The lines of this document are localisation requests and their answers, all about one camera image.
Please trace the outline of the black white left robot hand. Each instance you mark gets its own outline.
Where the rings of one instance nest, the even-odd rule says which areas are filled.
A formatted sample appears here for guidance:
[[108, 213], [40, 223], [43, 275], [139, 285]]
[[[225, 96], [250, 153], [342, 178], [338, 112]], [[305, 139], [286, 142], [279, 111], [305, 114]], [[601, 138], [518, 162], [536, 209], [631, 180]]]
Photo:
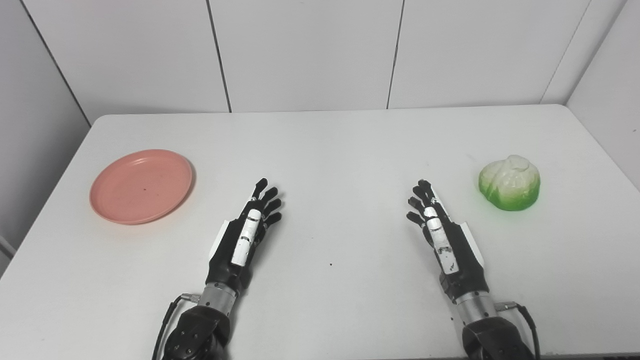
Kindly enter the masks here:
[[268, 229], [282, 219], [277, 187], [261, 178], [237, 218], [228, 223], [209, 260], [205, 284], [226, 285], [237, 294], [249, 287], [250, 264]]

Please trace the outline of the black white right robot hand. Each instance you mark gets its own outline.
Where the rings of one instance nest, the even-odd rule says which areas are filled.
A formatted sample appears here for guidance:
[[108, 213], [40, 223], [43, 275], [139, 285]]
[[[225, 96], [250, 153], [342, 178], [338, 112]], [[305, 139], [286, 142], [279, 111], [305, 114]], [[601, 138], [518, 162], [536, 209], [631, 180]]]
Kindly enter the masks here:
[[483, 258], [469, 226], [453, 221], [427, 180], [421, 178], [412, 192], [407, 203], [413, 210], [406, 217], [418, 225], [433, 250], [444, 294], [455, 304], [467, 294], [488, 293]]

